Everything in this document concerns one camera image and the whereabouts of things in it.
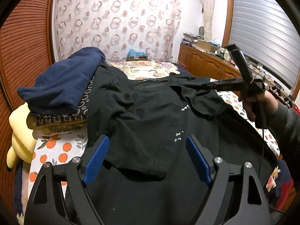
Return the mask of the person's grey sleeved forearm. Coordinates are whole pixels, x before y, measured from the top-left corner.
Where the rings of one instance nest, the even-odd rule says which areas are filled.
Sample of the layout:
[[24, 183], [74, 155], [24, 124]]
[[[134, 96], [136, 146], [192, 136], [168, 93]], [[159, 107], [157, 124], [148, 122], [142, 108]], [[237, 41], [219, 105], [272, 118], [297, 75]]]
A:
[[269, 121], [281, 153], [294, 148], [299, 150], [299, 115], [292, 109], [278, 103], [278, 109]]

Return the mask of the person's right hand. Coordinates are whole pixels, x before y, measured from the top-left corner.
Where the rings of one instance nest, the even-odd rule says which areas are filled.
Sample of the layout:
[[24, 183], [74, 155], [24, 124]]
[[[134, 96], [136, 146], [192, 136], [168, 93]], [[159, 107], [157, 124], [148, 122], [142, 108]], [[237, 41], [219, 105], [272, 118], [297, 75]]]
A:
[[243, 109], [246, 111], [247, 118], [251, 122], [254, 122], [259, 114], [258, 110], [254, 110], [255, 105], [262, 107], [262, 112], [265, 114], [267, 120], [274, 116], [279, 105], [278, 101], [268, 91], [251, 97], [241, 92], [238, 97], [238, 101], [243, 103]]

